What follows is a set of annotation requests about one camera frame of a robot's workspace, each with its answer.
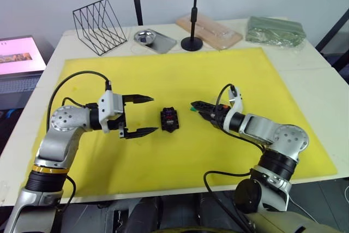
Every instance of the black cable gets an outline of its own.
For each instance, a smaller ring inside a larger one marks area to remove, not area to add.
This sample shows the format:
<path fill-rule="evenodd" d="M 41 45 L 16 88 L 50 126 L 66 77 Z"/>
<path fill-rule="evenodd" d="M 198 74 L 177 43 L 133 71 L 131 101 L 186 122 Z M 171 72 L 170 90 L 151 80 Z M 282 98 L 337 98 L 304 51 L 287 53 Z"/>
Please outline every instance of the black cable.
<path fill-rule="evenodd" d="M 51 116 L 51 108 L 52 108 L 52 102 L 55 98 L 55 95 L 57 94 L 58 90 L 60 89 L 60 87 L 63 86 L 64 83 L 66 83 L 69 79 L 73 78 L 74 76 L 78 76 L 81 74 L 94 74 L 94 75 L 98 75 L 100 77 L 102 77 L 105 80 L 105 89 L 111 89 L 110 83 L 109 83 L 109 79 L 96 71 L 89 71 L 89 70 L 85 70 L 85 71 L 79 71 L 79 72 L 75 72 L 73 74 L 71 74 L 70 76 L 66 77 L 65 79 L 62 80 L 61 83 L 58 84 L 58 86 L 55 88 L 55 90 L 53 91 L 51 98 L 50 98 L 50 102 L 49 102 L 49 106 L 47 107 L 47 115 L 46 115 L 46 132 L 49 131 L 50 128 L 50 116 Z"/>
<path fill-rule="evenodd" d="M 64 106 L 66 100 L 69 100 L 70 102 L 72 102 L 72 103 L 73 103 L 74 105 L 76 105 L 76 106 L 85 107 L 84 105 L 82 105 L 82 104 L 76 102 L 73 98 L 69 98 L 69 97 L 63 98 L 62 106 Z"/>
<path fill-rule="evenodd" d="M 75 195 L 75 192 L 76 192 L 76 184 L 75 184 L 74 180 L 71 177 L 69 177 L 69 176 L 67 176 L 67 180 L 69 180 L 71 182 L 71 184 L 73 185 L 73 192 L 71 193 L 68 202 L 64 205 L 63 209 L 61 210 L 62 213 L 64 213 L 64 211 L 67 210 L 67 208 L 69 207 L 70 202 L 73 199 L 73 197 Z"/>
<path fill-rule="evenodd" d="M 227 135 L 229 135 L 229 136 L 232 136 L 233 138 L 240 139 L 240 140 L 243 140 L 243 141 L 245 141 L 245 142 L 251 143 L 252 145 L 258 147 L 258 148 L 262 151 L 262 153 L 263 153 L 264 150 L 265 150 L 265 147 L 264 147 L 264 146 L 259 145 L 259 144 L 257 144 L 257 143 L 254 143 L 254 142 L 252 142 L 252 141 L 249 141 L 249 140 L 247 140 L 247 139 L 245 139 L 245 138 L 242 138 L 242 137 L 240 137 L 240 136 L 235 136 L 234 134 L 231 134 L 230 132 L 225 131 L 225 130 L 223 129 L 223 127 L 221 126 L 220 122 L 218 121 L 217 115 L 218 115 L 218 105 L 219 105 L 219 103 L 220 103 L 220 98 L 222 97 L 224 91 L 225 91 L 228 87 L 234 88 L 234 86 L 233 86 L 232 84 L 226 84 L 226 85 L 223 87 L 223 89 L 221 90 L 221 92 L 219 93 L 218 97 L 217 97 L 216 107 L 215 107 L 215 116 L 214 116 L 214 118 L 215 118 L 215 120 L 216 120 L 216 123 L 217 123 L 218 127 L 219 127 L 220 130 L 222 130 L 225 134 L 227 134 Z"/>
<path fill-rule="evenodd" d="M 248 227 L 244 222 L 241 222 L 233 213 L 230 212 L 230 210 L 223 205 L 223 203 L 219 200 L 219 198 L 216 196 L 216 194 L 213 193 L 213 191 L 211 190 L 211 188 L 208 185 L 207 182 L 207 175 L 209 174 L 220 174 L 220 175 L 225 175 L 225 176 L 232 176 L 232 177 L 245 177 L 245 176 L 249 176 L 250 172 L 248 173 L 244 173 L 244 174 L 233 174 L 233 173 L 228 173 L 228 172 L 222 172 L 222 171 L 215 171 L 215 170 L 210 170 L 207 171 L 204 175 L 203 175 L 203 182 L 205 184 L 205 187 L 207 189 L 207 191 L 211 194 L 211 196 L 213 197 L 213 199 L 217 202 L 217 204 L 227 213 L 227 215 L 235 221 L 236 224 L 238 224 L 238 226 L 247 233 L 251 233 L 253 232 L 252 229 L 250 227 Z"/>

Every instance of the green fabric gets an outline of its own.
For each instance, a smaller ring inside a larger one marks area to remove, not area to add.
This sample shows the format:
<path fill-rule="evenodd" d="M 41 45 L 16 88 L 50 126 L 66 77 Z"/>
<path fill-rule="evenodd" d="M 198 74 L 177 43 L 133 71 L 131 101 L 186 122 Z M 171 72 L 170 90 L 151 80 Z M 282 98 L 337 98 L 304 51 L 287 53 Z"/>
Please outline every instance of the green fabric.
<path fill-rule="evenodd" d="M 252 16 L 247 25 L 246 41 L 268 45 L 298 46 L 306 35 L 301 23 Z"/>

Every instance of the laptop screen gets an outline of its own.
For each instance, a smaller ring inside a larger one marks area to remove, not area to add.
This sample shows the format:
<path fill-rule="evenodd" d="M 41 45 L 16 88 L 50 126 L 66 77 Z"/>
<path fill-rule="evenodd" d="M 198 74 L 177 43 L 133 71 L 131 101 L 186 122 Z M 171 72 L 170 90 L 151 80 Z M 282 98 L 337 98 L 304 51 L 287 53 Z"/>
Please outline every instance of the laptop screen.
<path fill-rule="evenodd" d="M 0 39 L 0 75 L 43 71 L 45 68 L 32 37 Z"/>

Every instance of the floor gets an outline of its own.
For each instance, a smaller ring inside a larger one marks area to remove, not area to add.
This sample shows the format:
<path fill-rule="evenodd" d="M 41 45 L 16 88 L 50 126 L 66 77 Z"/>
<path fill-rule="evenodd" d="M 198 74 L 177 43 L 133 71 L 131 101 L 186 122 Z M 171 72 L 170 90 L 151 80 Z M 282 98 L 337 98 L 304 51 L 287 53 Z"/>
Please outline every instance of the floor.
<path fill-rule="evenodd" d="M 339 179 L 314 183 L 293 185 L 292 199 L 307 210 L 319 223 L 329 225 L 342 232 L 349 232 L 349 203 L 344 198 L 344 190 L 349 186 L 349 180 Z M 227 198 L 232 192 L 219 193 L 220 199 L 226 206 L 231 205 Z M 197 225 L 195 211 L 195 196 L 174 195 L 164 196 L 163 218 L 161 228 L 194 226 Z M 128 206 L 129 212 L 139 199 L 115 201 L 109 210 L 124 210 Z M 289 204 L 289 211 L 306 216 L 297 207 Z M 108 208 L 97 205 L 75 204 L 71 205 L 63 220 L 62 233 L 65 232 L 103 232 Z"/>

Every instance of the white table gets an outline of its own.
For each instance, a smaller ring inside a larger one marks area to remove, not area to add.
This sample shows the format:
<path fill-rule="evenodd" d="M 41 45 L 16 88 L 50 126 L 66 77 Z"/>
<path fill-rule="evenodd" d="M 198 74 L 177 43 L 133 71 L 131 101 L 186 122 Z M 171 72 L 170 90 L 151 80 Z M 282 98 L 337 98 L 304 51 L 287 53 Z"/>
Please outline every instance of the white table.
<path fill-rule="evenodd" d="M 245 35 L 247 20 L 221 21 Z M 169 37 L 178 44 L 170 53 L 186 52 L 179 43 L 189 34 L 175 24 L 124 28 L 128 42 L 105 54 L 105 57 L 149 55 L 153 52 L 133 41 L 133 35 L 143 28 L 151 28 Z M 234 49 L 259 47 L 244 40 Z M 329 180 L 349 176 L 349 87 L 326 60 L 306 41 L 302 49 L 281 49 L 261 46 L 279 72 L 304 116 L 327 150 L 338 173 L 333 176 L 294 180 L 292 183 Z M 202 51 L 214 50 L 204 43 Z M 37 84 L 27 106 L 0 157 L 0 205 L 14 205 L 20 185 L 25 177 L 40 122 L 44 117 L 50 95 L 66 59 L 96 57 L 84 43 L 78 40 L 75 31 L 64 32 L 50 62 Z M 235 189 L 236 185 L 214 187 L 213 190 Z M 205 188 L 167 190 L 164 192 L 132 193 L 114 196 L 90 196 L 75 198 L 73 202 L 101 201 L 121 198 L 137 198 L 153 195 L 204 192 Z"/>

